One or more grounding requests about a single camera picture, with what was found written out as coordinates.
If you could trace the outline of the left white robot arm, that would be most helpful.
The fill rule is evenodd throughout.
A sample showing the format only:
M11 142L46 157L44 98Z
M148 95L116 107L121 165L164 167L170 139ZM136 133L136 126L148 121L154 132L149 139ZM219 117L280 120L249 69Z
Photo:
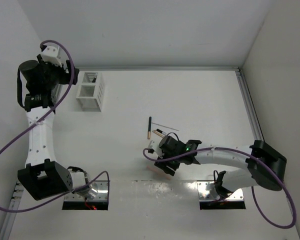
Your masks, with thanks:
M65 168L57 162L54 151L56 90L70 80L71 70L45 62L40 56L18 67L17 100L31 130L25 167L17 172L17 178L37 201L68 191L84 196L90 189L87 172L79 167Z

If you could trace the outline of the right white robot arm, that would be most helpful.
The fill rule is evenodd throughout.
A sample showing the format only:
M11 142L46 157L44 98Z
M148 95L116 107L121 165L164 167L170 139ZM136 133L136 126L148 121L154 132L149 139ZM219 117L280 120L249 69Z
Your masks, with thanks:
M287 159L262 140L241 147L204 145L200 140L186 143L170 135L160 141L151 140L148 153L157 154L155 166L174 176L180 164L215 164L233 167L215 174L212 192L223 200L238 189L260 186L271 191L281 191Z

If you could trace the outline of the pink makeup stick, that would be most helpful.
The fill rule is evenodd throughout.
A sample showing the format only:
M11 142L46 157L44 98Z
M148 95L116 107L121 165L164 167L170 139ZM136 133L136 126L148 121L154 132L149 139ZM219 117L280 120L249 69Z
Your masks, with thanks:
M168 174L164 173L162 170L160 170L154 166L147 165L146 168L162 178L171 180L171 177Z

